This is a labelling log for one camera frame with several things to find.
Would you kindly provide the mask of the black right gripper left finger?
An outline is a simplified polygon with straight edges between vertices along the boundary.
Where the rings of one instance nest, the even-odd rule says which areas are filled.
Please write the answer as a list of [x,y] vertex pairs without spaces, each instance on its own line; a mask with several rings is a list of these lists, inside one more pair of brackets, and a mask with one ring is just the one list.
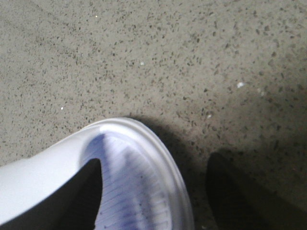
[[54,193],[0,228],[93,230],[102,200],[102,188],[101,162],[92,159]]

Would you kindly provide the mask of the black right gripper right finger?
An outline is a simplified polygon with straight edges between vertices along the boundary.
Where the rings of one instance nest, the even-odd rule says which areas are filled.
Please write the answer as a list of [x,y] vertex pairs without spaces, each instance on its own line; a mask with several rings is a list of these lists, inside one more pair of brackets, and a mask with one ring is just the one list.
[[305,230],[307,213],[258,184],[219,153],[206,171],[209,205],[220,230]]

